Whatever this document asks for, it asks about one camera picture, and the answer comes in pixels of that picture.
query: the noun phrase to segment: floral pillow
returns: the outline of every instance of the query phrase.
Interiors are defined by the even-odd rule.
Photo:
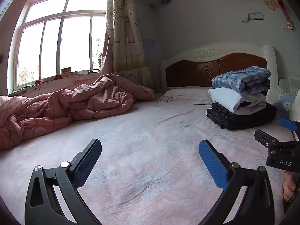
[[[282,96],[279,101],[273,103],[273,106],[277,108],[277,113],[275,119],[289,118],[290,110],[292,109],[292,104],[295,98],[292,96]]]

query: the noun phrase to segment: pink blanket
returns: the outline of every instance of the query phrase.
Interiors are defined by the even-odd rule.
[[[72,121],[125,113],[134,99],[154,99],[151,89],[114,74],[73,91],[62,89],[34,98],[0,96],[0,150],[59,130]]]

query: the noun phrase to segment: bed sheet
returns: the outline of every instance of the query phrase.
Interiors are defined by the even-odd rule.
[[[75,122],[24,141],[0,152],[0,194],[24,224],[33,168],[53,168],[71,161],[92,138],[97,138],[103,146],[102,154],[78,191],[102,224],[198,224],[222,192],[198,153],[199,142],[208,139],[230,162],[244,168],[266,167],[278,223],[284,216],[283,171],[266,166],[267,149],[254,139],[254,132],[260,128],[280,141],[293,140],[291,132],[276,121],[248,130],[222,130],[206,117],[208,107],[137,103],[126,114]],[[67,218],[72,220],[59,189],[55,190]],[[227,220],[233,218],[242,195]]]

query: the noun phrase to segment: hand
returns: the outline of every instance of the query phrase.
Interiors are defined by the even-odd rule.
[[[285,181],[283,183],[283,198],[288,201],[293,195],[296,188],[296,184],[293,179],[293,175],[289,171],[284,171]]]

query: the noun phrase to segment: white headboard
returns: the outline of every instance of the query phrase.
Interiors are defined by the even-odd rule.
[[[251,54],[266,59],[267,67],[271,71],[271,88],[269,90],[267,99],[268,101],[276,102],[278,94],[278,72],[275,51],[273,46],[271,45],[259,46],[241,42],[216,42],[204,44],[180,52],[170,59],[163,60],[161,62],[160,74],[162,89],[165,91],[171,89],[167,87],[166,68],[171,66],[172,64],[185,60],[192,62],[210,62],[236,52]]]

